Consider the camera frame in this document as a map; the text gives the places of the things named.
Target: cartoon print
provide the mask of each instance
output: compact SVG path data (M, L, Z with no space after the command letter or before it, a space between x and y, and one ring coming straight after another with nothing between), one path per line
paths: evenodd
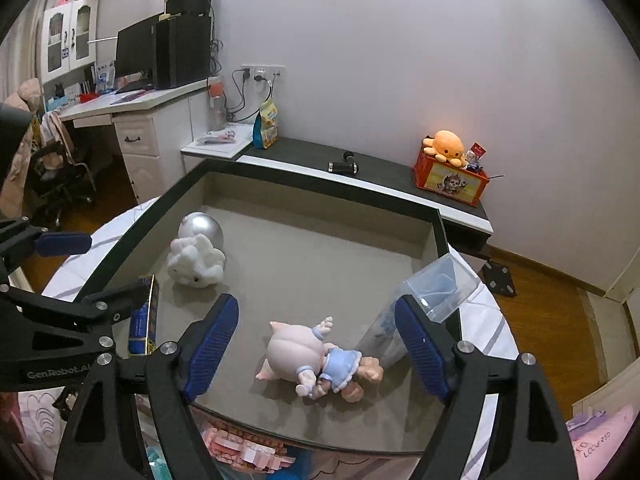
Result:
M451 196L455 196L466 187L466 180L457 173L449 173L442 182L438 183L438 188Z

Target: plastic bag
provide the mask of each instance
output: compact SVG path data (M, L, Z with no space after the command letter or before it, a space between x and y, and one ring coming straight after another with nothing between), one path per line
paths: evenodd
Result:
M356 345L363 355L377 357L388 368L406 353L396 330L396 301L411 294L430 320L442 323L480 284L480 278L451 254L445 254L404 280L396 288L388 307L383 309Z
M271 95L260 105L254 123L254 146L266 149L278 140L278 109Z

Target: white desk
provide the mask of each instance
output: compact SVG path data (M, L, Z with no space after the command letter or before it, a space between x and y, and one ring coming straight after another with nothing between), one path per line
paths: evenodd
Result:
M113 124L138 203L167 191L184 175L180 149L208 129L207 80L154 90L114 104L133 92L107 94L60 113L75 128Z
M125 92L122 94L107 94L93 99L89 102L79 105L69 106L60 111L60 118L63 121L74 121L76 128L82 128L83 126L99 126L99 124L84 124L84 122L78 121L80 119L94 118L97 116L112 116L113 114L120 114L123 112L139 112L143 110L150 110L159 105L162 105L168 101L186 96L192 92L202 90L207 87L207 80L196 81L195 83L189 83L188 85L180 86L178 88L169 88L167 90L153 90L148 94L138 97L133 101L126 103L113 104L119 101L127 95L133 94L133 92Z

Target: silver ball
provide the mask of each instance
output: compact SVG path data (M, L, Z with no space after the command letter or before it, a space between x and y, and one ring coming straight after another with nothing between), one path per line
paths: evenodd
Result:
M191 238L200 234L205 235L215 249L223 251L225 237L222 234L222 227L211 216L196 211L189 213L180 221L178 238Z

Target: baseboard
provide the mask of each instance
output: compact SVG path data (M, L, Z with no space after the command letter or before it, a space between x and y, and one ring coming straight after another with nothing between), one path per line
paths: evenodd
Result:
M591 283L587 283L587 282L584 282L583 280L579 280L578 278L574 278L573 276L565 272L562 272L561 270L557 270L557 269L554 269L553 267L546 266L545 264L535 262L534 260L529 260L524 256L520 256L519 254L505 251L504 249L500 249L498 247L489 246L489 248L491 250L492 257L506 260L507 262L513 262L515 264L521 264L531 269L538 270L539 272L542 272L547 276L552 276L554 278L559 278L561 280L572 282L576 287L581 288L582 290L586 290L591 294L595 294L596 296L600 296L601 298L604 297L605 295L605 291L603 289L598 288L595 285L591 285Z

